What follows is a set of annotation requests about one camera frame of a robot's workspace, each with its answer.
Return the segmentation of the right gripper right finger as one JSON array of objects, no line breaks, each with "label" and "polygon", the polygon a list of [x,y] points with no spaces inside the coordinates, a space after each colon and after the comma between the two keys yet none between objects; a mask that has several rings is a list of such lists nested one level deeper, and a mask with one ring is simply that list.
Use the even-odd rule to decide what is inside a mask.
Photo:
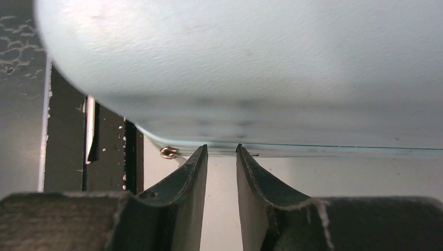
[{"label": "right gripper right finger", "polygon": [[430,197],[310,197],[236,149],[244,250],[442,250]]}]

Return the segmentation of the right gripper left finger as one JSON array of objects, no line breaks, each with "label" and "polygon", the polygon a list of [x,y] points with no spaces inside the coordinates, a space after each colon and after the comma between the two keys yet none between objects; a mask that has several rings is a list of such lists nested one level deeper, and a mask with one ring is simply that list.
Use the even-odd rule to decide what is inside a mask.
[{"label": "right gripper left finger", "polygon": [[15,193],[1,200],[1,250],[199,250],[207,146],[149,189]]}]

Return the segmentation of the silver zipper pull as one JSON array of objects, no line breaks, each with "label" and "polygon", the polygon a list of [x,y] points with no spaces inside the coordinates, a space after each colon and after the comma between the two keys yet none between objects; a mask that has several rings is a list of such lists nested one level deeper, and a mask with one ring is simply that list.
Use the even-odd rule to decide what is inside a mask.
[{"label": "silver zipper pull", "polygon": [[186,157],[181,155],[177,148],[174,147],[166,146],[161,148],[159,152],[162,158],[176,161],[179,167],[188,160]]}]

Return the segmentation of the light blue ribbed suitcase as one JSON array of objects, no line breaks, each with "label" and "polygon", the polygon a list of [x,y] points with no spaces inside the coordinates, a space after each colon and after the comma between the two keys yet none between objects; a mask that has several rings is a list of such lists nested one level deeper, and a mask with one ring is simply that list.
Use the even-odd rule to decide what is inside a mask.
[{"label": "light blue ribbed suitcase", "polygon": [[57,70],[157,148],[442,158],[442,1],[35,1]]}]

